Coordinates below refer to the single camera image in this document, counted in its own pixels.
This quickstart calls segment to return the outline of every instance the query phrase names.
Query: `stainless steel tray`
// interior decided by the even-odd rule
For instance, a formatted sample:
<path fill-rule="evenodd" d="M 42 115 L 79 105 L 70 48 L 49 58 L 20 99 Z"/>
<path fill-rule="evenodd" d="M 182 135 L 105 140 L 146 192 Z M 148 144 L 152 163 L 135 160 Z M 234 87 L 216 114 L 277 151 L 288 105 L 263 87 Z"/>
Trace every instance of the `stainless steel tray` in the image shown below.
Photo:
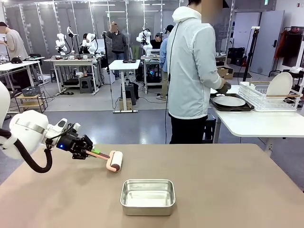
<path fill-rule="evenodd" d="M 175 204 L 173 183 L 164 179 L 126 180 L 120 203 L 129 216 L 168 216 Z"/>

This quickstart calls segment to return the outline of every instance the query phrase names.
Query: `gray shirt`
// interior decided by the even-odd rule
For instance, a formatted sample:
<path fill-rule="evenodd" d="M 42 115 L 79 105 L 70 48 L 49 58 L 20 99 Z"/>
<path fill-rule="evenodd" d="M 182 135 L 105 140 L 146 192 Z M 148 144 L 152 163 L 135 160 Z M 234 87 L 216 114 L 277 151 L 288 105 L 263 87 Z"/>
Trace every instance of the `gray shirt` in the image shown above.
<path fill-rule="evenodd" d="M 6 40 L 10 59 L 20 56 L 20 59 L 23 61 L 28 57 L 23 40 L 16 30 L 11 29 L 6 34 Z"/>

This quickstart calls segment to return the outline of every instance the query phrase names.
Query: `dark jacket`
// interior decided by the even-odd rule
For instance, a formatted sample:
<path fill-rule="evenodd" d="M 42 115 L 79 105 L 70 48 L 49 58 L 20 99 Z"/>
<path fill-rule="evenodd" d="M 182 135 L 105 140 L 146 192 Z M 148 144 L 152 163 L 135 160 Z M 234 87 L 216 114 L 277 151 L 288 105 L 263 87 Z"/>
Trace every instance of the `dark jacket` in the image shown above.
<path fill-rule="evenodd" d="M 125 35 L 118 31 L 116 35 L 114 32 L 107 32 L 107 37 L 112 39 L 112 51 L 124 51 L 124 47 L 127 45 Z"/>

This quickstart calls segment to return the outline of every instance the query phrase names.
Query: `blue shirt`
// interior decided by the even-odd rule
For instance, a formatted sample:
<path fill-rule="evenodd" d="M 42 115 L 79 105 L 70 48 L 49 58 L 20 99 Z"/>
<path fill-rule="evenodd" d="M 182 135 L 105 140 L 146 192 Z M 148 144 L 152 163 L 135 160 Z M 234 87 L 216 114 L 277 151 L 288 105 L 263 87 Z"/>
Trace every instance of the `blue shirt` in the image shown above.
<path fill-rule="evenodd" d="M 160 66 L 164 72 L 168 72 L 168 69 L 167 69 L 167 42 L 168 42 L 168 38 L 163 40 L 163 42 L 161 43 L 161 50 L 160 50 Z"/>

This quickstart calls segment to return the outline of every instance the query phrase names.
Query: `hood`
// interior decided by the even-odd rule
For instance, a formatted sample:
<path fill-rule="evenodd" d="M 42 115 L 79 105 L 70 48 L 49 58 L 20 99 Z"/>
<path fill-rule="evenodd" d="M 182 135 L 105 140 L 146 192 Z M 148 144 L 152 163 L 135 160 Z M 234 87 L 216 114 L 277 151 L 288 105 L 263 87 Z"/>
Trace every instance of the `hood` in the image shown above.
<path fill-rule="evenodd" d="M 197 18 L 201 20 L 201 14 L 186 6 L 178 7 L 172 14 L 173 21 L 179 23 L 189 18 Z"/>

